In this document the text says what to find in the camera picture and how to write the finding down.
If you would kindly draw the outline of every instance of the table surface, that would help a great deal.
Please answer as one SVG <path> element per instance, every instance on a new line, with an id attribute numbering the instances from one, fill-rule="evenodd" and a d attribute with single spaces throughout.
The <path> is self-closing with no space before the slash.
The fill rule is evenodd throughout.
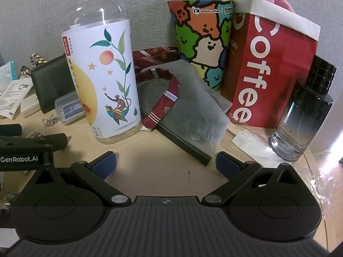
<path id="1" fill-rule="evenodd" d="M 131 199 L 142 195 L 198 196 L 201 200 L 204 195 L 227 181 L 216 170 L 214 159 L 204 166 L 156 130 L 141 131 L 118 143 L 104 145 L 95 140 L 84 118 L 69 126 L 58 122 L 54 126 L 45 128 L 42 119 L 48 118 L 51 114 L 55 114 L 55 110 L 47 114 L 39 111 L 28 118 L 18 115 L 13 121 L 5 118 L 0 120 L 0 124 L 21 124 L 22 136 L 34 130 L 42 131 L 46 135 L 65 133 L 70 141 L 65 150 L 54 153 L 56 167 L 69 167 L 79 160 L 90 162 L 107 151 L 113 151 L 117 156 L 117 168 L 107 177 L 106 182 L 130 196 Z M 240 129 L 232 124 L 228 129 L 230 131 L 227 130 L 224 134 L 217 151 L 226 151 L 241 161 L 252 160 L 231 142 Z M 268 134 L 266 129 L 254 129 L 261 134 Z M 319 175 L 316 162 L 309 149 L 296 163 L 314 175 Z M 1 195 L 20 192 L 32 174 L 33 171 L 29 171 L 26 175 L 21 171 L 6 172 Z M 322 219 L 314 239 L 324 248 L 330 249 L 326 231 L 325 222 Z"/>

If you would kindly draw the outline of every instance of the colorful cartoon cup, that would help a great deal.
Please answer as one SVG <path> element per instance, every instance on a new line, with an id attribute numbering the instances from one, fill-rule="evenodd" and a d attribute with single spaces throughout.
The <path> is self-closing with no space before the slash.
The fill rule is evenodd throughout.
<path id="1" fill-rule="evenodd" d="M 232 0 L 167 0 L 181 59 L 218 91 L 228 53 Z"/>

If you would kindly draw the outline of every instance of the black perfume cap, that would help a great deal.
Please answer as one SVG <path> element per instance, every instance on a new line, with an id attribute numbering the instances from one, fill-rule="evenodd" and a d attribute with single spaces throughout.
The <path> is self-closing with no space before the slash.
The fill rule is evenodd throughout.
<path id="1" fill-rule="evenodd" d="M 314 55 L 306 85 L 316 93 L 326 96 L 329 93 L 337 68 L 322 58 Z"/>

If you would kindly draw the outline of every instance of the black wallet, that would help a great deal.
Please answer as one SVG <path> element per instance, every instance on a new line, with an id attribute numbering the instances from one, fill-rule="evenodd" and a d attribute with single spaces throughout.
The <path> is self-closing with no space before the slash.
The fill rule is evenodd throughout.
<path id="1" fill-rule="evenodd" d="M 66 55 L 33 69 L 31 78 L 44 114 L 55 108 L 56 99 L 75 91 Z"/>

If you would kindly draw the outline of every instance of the butterfly hair clip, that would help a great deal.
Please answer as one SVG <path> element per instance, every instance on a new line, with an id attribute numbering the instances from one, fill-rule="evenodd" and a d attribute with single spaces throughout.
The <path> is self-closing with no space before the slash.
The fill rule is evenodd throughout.
<path id="1" fill-rule="evenodd" d="M 60 120 L 59 117 L 54 118 L 54 114 L 51 114 L 49 119 L 43 119 L 44 126 L 48 128 L 49 126 L 53 126 L 55 123 L 57 123 Z"/>

